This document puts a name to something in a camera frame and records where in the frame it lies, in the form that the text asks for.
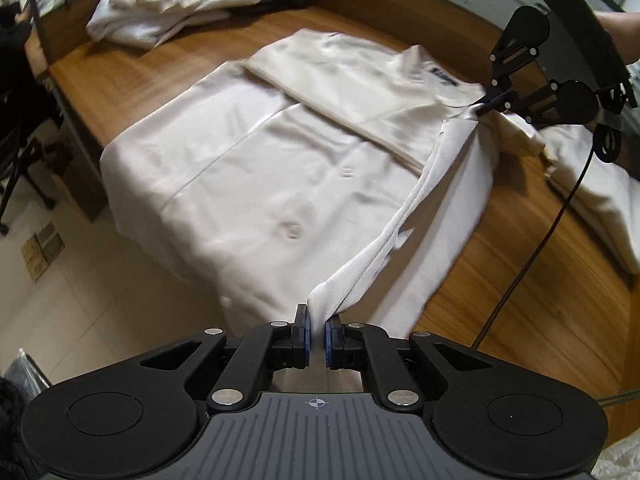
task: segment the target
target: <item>crosshair symbol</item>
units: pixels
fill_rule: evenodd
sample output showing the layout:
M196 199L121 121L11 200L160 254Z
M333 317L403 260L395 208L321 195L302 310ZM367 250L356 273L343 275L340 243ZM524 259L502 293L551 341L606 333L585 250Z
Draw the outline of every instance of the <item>crosshair symbol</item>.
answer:
M316 397L315 399L311 399L309 402L305 402L305 404L308 404L309 406L317 410L318 408L322 408L325 404L328 404L328 402L325 402L319 397Z

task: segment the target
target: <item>black cable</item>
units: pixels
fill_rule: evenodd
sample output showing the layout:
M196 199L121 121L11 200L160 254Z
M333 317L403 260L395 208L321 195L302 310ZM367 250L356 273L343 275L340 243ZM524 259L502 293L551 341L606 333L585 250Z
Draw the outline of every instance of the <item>black cable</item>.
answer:
M546 233L546 236L542 239L540 244L536 247L536 250L533 251L533 254L527 260L527 263L524 264L524 266L522 267L522 270L511 282L511 285L509 285L509 288L502 296L502 299L495 306L494 311L489 316L489 319L487 319L485 324L482 326L482 330L478 334L478 337L476 337L476 340L471 345L471 348L473 350L478 349L478 347L480 346L480 343L482 342L482 339L484 339L484 336L486 336L487 332L489 332L489 329L491 328L491 325L494 323L495 318L498 317L498 314L500 314L500 311L504 307L504 304L507 303L507 301L509 300L511 293L515 290L515 288L524 278L524 275L529 270L529 267L538 257L538 255L540 254L540 251L544 248L546 243L549 241L549 238L551 238L551 235L556 230L556 226L560 223L560 219L562 218L564 211L569 205L569 202L571 202L571 199L574 197L575 193L578 191L578 188L580 187L580 184L582 183L582 180L584 179L584 176L586 175L587 170L589 169L589 164L591 163L591 159L593 158L593 153L594 153L594 146L591 147L591 151L589 152L589 156L587 157L587 162L585 163L584 168L582 169L582 173L578 177L578 180L576 181L574 188L571 190L569 195L567 195L566 200L564 201L564 203L562 204L562 207L560 208L558 216L556 216L556 219L554 220L553 224L551 224L551 227L549 228L549 231Z
M602 408L607 408L609 406L615 406L617 404L623 404L624 402L630 402L637 399L640 399L640 388L609 397L601 397L596 399L596 402L599 403Z

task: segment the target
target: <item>floor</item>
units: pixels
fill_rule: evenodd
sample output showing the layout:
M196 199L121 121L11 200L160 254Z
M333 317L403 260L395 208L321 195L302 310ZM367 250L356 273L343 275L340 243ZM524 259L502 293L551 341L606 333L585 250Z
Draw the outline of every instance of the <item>floor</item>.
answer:
M0 238L0 374L18 349L52 383L224 326L212 290L183 283L121 237L110 211L89 223L60 199L44 167L32 175L58 199L49 212L25 181L10 200ZM33 283L20 254L52 221L65 249Z

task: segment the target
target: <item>shirt button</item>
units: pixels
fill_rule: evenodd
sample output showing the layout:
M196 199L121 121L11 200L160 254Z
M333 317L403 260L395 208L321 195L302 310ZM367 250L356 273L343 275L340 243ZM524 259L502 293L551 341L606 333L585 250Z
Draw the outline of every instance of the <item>shirt button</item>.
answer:
M231 308L232 306L234 306L234 302L231 301L231 298L228 298L226 296L220 296L220 305L222 305L225 308Z
M295 240L296 238L300 238L300 231L302 229L298 224L291 224L289 226L289 238Z

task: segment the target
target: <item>office chair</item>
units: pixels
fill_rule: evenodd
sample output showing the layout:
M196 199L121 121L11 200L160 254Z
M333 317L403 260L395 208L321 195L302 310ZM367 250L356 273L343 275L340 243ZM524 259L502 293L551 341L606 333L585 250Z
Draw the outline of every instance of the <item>office chair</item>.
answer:
M0 236L9 232L9 227L2 223L2 215L21 176L31 184L47 209L56 205L29 175L29 167L44 156L41 144L29 137L46 119L52 118L57 126L62 124L55 99L37 83L31 72L24 51L30 31L27 24L0 29L0 178L9 178L6 188L0 188Z

